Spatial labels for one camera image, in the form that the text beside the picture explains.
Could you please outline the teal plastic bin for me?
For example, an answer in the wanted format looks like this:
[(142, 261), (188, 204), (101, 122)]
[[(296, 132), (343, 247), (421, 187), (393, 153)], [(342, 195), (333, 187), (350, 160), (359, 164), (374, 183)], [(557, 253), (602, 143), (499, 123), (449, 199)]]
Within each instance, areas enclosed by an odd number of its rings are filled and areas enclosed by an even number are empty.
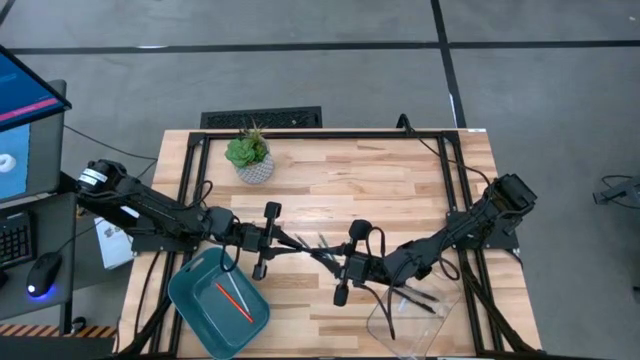
[(230, 272), (249, 307), (253, 323), (216, 288), (216, 283), (221, 284), (241, 304), (228, 271), (223, 270), (232, 264), (233, 259), (221, 248), (209, 248), (182, 267), (168, 288), (172, 303), (207, 353), (221, 360), (229, 360), (241, 352), (270, 319), (268, 302), (238, 268)]

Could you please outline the black computer mouse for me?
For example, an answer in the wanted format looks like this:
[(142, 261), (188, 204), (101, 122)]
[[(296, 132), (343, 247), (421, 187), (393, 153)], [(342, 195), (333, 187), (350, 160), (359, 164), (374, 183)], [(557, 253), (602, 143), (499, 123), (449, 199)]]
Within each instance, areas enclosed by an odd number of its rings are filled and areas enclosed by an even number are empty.
[(47, 252), (40, 256), (27, 275), (27, 294), (32, 298), (46, 295), (55, 282), (61, 263), (62, 255), (59, 252)]

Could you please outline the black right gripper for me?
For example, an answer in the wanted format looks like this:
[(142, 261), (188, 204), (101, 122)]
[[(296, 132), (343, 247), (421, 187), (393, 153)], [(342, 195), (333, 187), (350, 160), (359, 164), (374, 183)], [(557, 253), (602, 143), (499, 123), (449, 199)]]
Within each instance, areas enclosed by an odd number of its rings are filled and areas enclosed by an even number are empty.
[[(322, 245), (321, 249), (312, 249), (310, 251), (310, 256), (320, 262), (330, 273), (333, 275), (338, 275), (339, 283), (336, 285), (334, 291), (334, 299), (333, 303), (336, 306), (343, 307), (346, 305), (348, 294), (349, 294), (349, 285), (348, 283), (351, 281), (345, 276), (345, 262), (348, 257), (352, 254), (356, 253), (356, 247), (359, 241), (365, 241), (368, 238), (369, 232), (373, 228), (372, 224), (363, 219), (354, 220), (349, 228), (349, 240), (346, 243), (342, 243), (338, 246), (326, 246)], [(341, 265), (338, 261), (333, 262), (329, 259), (326, 259), (322, 256), (322, 253), (325, 252), (332, 256), (343, 256), (344, 263)]]

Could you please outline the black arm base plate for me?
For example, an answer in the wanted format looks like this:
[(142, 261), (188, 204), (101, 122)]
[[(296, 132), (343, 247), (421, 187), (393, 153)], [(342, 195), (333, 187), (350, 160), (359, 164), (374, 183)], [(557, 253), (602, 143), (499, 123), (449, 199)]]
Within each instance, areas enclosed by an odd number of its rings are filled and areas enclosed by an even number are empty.
[(176, 239), (160, 234), (137, 234), (133, 236), (131, 251), (143, 252), (191, 252), (198, 249), (199, 238)]
[(514, 250), (519, 247), (519, 242), (515, 231), (507, 234), (503, 229), (502, 225), (506, 225), (505, 220), (500, 220), (496, 223), (493, 230), (489, 233), (484, 241), (479, 239), (478, 235), (473, 235), (471, 238), (468, 238), (465, 242), (460, 244), (461, 248), (464, 249), (503, 249), (503, 250)]

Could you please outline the monitor with light blue screen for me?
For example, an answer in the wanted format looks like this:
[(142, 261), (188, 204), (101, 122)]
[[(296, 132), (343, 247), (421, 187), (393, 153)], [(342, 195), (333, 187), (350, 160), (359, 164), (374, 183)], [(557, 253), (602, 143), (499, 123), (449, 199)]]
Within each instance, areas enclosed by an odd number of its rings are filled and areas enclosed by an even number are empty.
[(0, 197), (0, 204), (56, 193), (60, 186), (64, 119), (53, 117), (30, 127), (26, 190), (11, 197)]

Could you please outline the yellow black hazard strip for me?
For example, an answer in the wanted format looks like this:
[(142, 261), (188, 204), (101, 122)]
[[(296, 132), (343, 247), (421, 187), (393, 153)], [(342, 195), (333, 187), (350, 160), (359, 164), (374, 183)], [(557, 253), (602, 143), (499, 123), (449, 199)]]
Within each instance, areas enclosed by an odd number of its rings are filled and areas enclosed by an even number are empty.
[(4, 337), (114, 338), (116, 333), (111, 326), (86, 326), (77, 333), (63, 334), (53, 325), (0, 324), (0, 336)]

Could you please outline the potted green succulent plant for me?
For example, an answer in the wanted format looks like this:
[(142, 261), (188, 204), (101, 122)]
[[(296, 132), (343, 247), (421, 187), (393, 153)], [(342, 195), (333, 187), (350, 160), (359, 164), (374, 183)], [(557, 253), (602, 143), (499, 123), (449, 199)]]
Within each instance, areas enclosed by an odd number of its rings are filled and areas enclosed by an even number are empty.
[(263, 135), (263, 128), (255, 121), (229, 141), (225, 157), (246, 184), (265, 183), (275, 170), (270, 145)]

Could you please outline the black floor vent grille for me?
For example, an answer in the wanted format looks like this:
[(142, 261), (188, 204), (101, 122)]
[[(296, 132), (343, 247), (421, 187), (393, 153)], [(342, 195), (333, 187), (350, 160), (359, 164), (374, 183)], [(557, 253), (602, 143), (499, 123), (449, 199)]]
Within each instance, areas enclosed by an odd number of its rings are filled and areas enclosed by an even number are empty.
[(249, 110), (202, 112), (201, 129), (260, 128), (322, 128), (322, 108), (286, 107)]

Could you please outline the black keyboard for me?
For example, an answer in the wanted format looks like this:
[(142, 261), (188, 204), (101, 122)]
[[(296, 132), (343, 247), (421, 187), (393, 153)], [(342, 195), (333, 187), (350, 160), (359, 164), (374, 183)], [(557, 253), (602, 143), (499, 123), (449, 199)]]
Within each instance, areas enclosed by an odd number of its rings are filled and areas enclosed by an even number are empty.
[(31, 227), (32, 214), (29, 211), (0, 218), (0, 270), (35, 259), (36, 245)]

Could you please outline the white booklet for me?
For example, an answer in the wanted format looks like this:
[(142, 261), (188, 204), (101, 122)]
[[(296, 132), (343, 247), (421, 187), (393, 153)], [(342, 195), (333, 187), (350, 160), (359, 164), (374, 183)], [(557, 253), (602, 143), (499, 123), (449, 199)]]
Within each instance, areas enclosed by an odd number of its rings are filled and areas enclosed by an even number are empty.
[(134, 257), (132, 237), (102, 217), (94, 223), (104, 268), (112, 270), (130, 262)]

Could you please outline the clear plastic bin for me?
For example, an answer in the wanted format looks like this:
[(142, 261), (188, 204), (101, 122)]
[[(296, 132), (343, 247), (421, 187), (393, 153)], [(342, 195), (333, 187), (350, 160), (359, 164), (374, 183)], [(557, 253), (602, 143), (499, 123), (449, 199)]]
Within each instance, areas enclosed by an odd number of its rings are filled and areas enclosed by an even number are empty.
[[(404, 291), (404, 285), (422, 290), (435, 296), (440, 301), (432, 302), (416, 294)], [(380, 297), (386, 312), (391, 312), (391, 320), (395, 338), (391, 337), (391, 330), (384, 311), (377, 305), (366, 322), (368, 333), (401, 360), (425, 360), (436, 334), (443, 326), (449, 313), (461, 297), (457, 281), (451, 280), (441, 270), (433, 271), (424, 279), (411, 278), (403, 286), (395, 287), (414, 300), (432, 307), (436, 314), (431, 314), (420, 307), (408, 302), (391, 291), (391, 305), (387, 305), (389, 291)]]

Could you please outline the black aluminium table frame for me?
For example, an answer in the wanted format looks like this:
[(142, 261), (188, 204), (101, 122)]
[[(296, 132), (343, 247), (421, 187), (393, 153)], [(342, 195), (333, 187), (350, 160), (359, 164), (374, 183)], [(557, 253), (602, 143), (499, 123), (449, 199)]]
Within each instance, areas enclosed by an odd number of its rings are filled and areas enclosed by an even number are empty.
[[(466, 203), (478, 200), (486, 188), (482, 177), (467, 173), (462, 185), (455, 164), (450, 166), (454, 195), (449, 206), (445, 175), (438, 157), (405, 130), (392, 129), (304, 129), (267, 130), (264, 135), (273, 151), (276, 169), (263, 185), (243, 185), (224, 151), (234, 133), (227, 130), (167, 130), (152, 188), (169, 197), (179, 195), (189, 136), (196, 133), (223, 138), (211, 139), (205, 165), (200, 165), (202, 142), (189, 157), (187, 195), (191, 196), (200, 167), (214, 188), (206, 198), (209, 205), (231, 208), (243, 221), (263, 226), (264, 205), (283, 205), (277, 224), (288, 234), (298, 233), (309, 245), (321, 242), (323, 233), (330, 245), (346, 241), (348, 228), (356, 218), (367, 219), (386, 233), (387, 254), (407, 241), (426, 237), (445, 225), (446, 213), (464, 211)], [(417, 130), (425, 143), (450, 159), (497, 178), (489, 138), (484, 129)], [(474, 275), (491, 284), (495, 305), (527, 344), (541, 348), (529, 294), (521, 265), (511, 255), (491, 245), (466, 259)], [(144, 280), (154, 253), (137, 257), (132, 266), (119, 322), (119, 350), (134, 339), (134, 323)], [(436, 263), (426, 281), (440, 282), (454, 303), (445, 315), (427, 356), (475, 355), (469, 310), (476, 305), (479, 345), (498, 349), (493, 342), (498, 328), (490, 325), (488, 313), (477, 297), (467, 306), (462, 280), (452, 282)], [(270, 304), (270, 320), (239, 357), (391, 357), (393, 354), (367, 331), (367, 319), (376, 306), (373, 296), (362, 289), (350, 290), (344, 307), (333, 305), (337, 281), (318, 262), (302, 254), (278, 256), (268, 263), (264, 280), (254, 282)]]

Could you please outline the orange pencil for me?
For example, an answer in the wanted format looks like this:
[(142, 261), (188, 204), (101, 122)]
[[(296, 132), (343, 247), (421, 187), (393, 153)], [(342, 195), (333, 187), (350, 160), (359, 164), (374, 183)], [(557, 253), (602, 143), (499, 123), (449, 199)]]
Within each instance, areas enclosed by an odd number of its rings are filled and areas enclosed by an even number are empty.
[(254, 322), (254, 319), (250, 315), (249, 311), (243, 305), (241, 305), (221, 284), (216, 283), (215, 286), (249, 323)]

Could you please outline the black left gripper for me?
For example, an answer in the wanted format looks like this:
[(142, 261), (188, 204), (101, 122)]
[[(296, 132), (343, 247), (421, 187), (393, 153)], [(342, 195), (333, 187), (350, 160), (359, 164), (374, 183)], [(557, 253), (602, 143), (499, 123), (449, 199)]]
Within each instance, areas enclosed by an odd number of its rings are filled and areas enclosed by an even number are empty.
[[(266, 224), (264, 227), (257, 227), (263, 230), (263, 247), (260, 249), (258, 254), (257, 263), (254, 265), (252, 272), (252, 279), (256, 281), (260, 281), (266, 277), (267, 273), (267, 261), (272, 259), (273, 257), (280, 255), (289, 255), (289, 254), (309, 254), (308, 247), (300, 243), (299, 241), (291, 238), (285, 232), (281, 230), (277, 230), (273, 236), (272, 232), (274, 230), (275, 220), (280, 216), (282, 205), (276, 202), (268, 202), (264, 209), (264, 217), (266, 218)], [(237, 241), (237, 247), (240, 248), (240, 226), (242, 224), (250, 224), (250, 223), (241, 223), (236, 226), (237, 235), (239, 236), (239, 240)], [(278, 241), (279, 244), (285, 245), (290, 248), (274, 248), (272, 246), (273, 237)]]

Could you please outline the white pencil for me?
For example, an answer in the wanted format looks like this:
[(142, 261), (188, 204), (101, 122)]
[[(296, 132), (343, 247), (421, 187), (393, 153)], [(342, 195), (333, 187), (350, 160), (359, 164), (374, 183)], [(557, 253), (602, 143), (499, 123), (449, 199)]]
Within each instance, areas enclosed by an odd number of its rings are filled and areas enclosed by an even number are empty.
[(237, 295), (238, 295), (238, 297), (239, 297), (239, 299), (240, 299), (240, 302), (241, 302), (241, 304), (242, 304), (242, 306), (243, 306), (243, 308), (244, 308), (245, 312), (246, 312), (248, 315), (250, 315), (249, 307), (248, 307), (248, 305), (247, 305), (247, 303), (246, 303), (246, 301), (245, 301), (245, 299), (244, 299), (244, 297), (243, 297), (242, 293), (240, 292), (240, 289), (239, 289), (239, 287), (238, 287), (238, 285), (237, 285), (237, 283), (236, 283), (236, 281), (235, 281), (235, 279), (234, 279), (234, 277), (233, 277), (232, 273), (231, 273), (231, 272), (228, 272), (228, 273), (227, 273), (227, 276), (228, 276), (228, 278), (229, 278), (229, 280), (230, 280), (230, 282), (231, 282), (231, 284), (232, 284), (232, 286), (233, 286), (233, 288), (234, 288), (235, 292), (237, 293)]

